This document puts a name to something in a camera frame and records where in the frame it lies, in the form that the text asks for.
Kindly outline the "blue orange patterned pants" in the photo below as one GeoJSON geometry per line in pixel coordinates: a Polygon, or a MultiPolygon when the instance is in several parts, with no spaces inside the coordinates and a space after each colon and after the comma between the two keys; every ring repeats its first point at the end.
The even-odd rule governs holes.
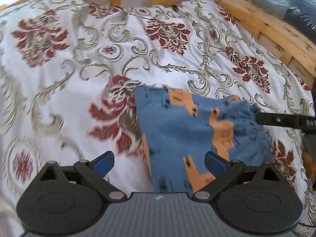
{"type": "Polygon", "coordinates": [[[194,193],[217,176],[205,155],[259,166],[273,159],[260,112],[238,96],[210,99],[181,89],[138,86],[133,91],[142,144],[157,193],[194,193]]]}

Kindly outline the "white floral bedspread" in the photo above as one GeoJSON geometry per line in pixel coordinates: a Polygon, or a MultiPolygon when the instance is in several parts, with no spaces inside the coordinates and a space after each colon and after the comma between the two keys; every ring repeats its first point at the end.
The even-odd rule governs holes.
{"type": "Polygon", "coordinates": [[[237,95],[263,112],[313,116],[308,85],[218,2],[123,9],[32,0],[1,13],[1,236],[20,236],[16,204],[48,161],[111,150],[107,180],[149,192],[134,87],[237,95]]]}

